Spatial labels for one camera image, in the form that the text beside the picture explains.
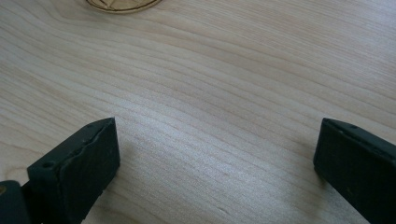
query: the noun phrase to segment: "wooden table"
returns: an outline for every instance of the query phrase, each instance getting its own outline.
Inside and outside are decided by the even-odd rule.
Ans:
[[[396,143],[393,0],[1,0],[0,28],[1,179],[116,118],[83,223],[366,223],[312,158],[325,117]]]

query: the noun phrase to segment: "table surface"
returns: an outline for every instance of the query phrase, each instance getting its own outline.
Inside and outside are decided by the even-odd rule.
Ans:
[[[322,118],[396,143],[393,0],[0,2],[0,177],[115,117],[83,223],[366,223],[314,172]]]

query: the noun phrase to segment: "black rubber pad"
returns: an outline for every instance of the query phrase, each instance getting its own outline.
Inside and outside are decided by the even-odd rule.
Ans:
[[[81,128],[28,168],[31,191],[44,201],[42,221],[80,223],[119,166],[115,120]]]
[[[322,121],[315,170],[371,223],[396,223],[396,146],[363,129]]]

